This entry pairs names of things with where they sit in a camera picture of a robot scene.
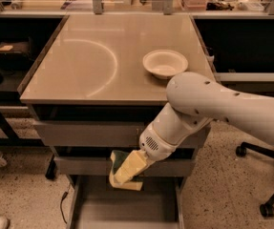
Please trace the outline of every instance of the chair leg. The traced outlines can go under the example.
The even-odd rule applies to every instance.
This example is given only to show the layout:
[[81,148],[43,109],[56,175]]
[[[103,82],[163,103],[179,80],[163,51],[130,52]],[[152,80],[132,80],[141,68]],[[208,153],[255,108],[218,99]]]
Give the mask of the chair leg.
[[[265,149],[265,148],[262,148],[260,146],[253,145],[253,144],[250,144],[250,143],[247,143],[247,142],[243,142],[241,144],[241,146],[237,147],[236,155],[237,156],[245,156],[246,155],[246,149],[250,149],[250,150],[253,150],[253,151],[255,151],[257,153],[260,153],[262,155],[274,158],[274,151],[273,150]],[[260,206],[260,212],[261,212],[261,215],[263,217],[265,217],[265,218],[274,217],[273,204],[274,204],[274,194],[271,196],[271,198],[265,204],[261,204],[261,206]]]
[[237,147],[237,150],[236,150],[237,156],[245,156],[246,149],[253,150],[257,153],[260,153],[264,156],[272,157],[274,159],[274,151],[273,150],[265,149],[260,146],[257,146],[257,145],[251,144],[251,143],[247,143],[247,142],[243,142],[241,144],[241,146]]

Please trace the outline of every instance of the white bowl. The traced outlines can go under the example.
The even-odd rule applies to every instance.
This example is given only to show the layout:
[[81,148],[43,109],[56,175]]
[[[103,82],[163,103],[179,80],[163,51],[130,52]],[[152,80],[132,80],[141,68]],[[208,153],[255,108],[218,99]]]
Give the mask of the white bowl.
[[188,66],[186,58],[179,52],[157,50],[143,57],[144,68],[159,79],[170,79],[177,73],[185,72]]

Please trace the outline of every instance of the floor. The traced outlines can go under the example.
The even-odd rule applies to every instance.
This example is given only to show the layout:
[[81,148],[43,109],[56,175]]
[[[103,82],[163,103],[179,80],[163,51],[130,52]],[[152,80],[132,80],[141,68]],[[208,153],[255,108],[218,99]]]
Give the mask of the floor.
[[[30,118],[8,118],[20,137],[34,137]],[[274,160],[249,152],[236,157],[242,142],[269,147],[260,140],[221,122],[200,149],[198,161],[182,192],[185,228],[189,229],[274,229],[274,218],[264,219],[259,205],[274,192]],[[10,229],[58,229],[66,224],[74,189],[64,175],[47,180],[45,172],[51,152],[44,147],[0,147],[8,166],[0,169],[0,216],[11,220]]]

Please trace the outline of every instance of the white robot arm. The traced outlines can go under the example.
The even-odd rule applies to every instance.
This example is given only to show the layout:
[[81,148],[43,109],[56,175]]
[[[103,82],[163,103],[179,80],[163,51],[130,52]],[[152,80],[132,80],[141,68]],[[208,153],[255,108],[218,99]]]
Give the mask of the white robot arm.
[[233,91],[197,73],[180,73],[167,85],[168,103],[115,175],[120,184],[171,155],[212,119],[227,122],[274,145],[274,97]]

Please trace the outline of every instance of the cable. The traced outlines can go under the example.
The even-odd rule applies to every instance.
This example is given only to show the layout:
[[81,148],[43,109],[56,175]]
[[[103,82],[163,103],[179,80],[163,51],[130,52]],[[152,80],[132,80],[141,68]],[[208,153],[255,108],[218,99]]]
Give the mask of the cable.
[[64,221],[65,223],[67,223],[67,221],[66,221],[66,219],[65,219],[65,217],[64,217],[64,214],[63,214],[63,210],[62,210],[62,202],[63,202],[63,200],[64,200],[64,199],[68,196],[68,194],[69,194],[70,185],[71,185],[71,184],[69,183],[68,189],[67,189],[67,191],[66,191],[66,192],[64,192],[64,193],[63,193],[62,198],[61,198],[61,201],[60,201],[60,211],[61,211],[61,216],[62,216],[63,221]]

